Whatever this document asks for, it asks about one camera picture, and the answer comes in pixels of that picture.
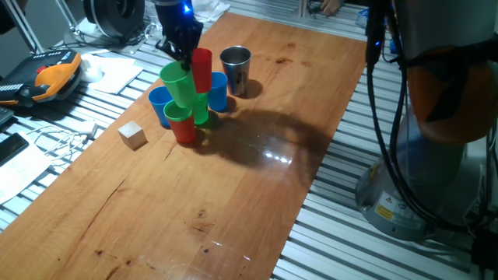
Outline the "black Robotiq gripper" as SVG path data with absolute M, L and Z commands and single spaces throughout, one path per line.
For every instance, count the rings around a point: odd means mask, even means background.
M 182 69 L 190 71 L 193 49 L 198 46 L 203 30 L 203 23 L 195 17 L 192 1 L 154 0 L 153 4 L 167 38 L 158 41 L 155 48 L 175 61 L 182 60 Z

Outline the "bystander bare hand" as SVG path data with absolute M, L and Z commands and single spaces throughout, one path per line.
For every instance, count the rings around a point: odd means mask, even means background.
M 323 0 L 321 3 L 321 11 L 326 16 L 333 16 L 342 7 L 343 0 Z

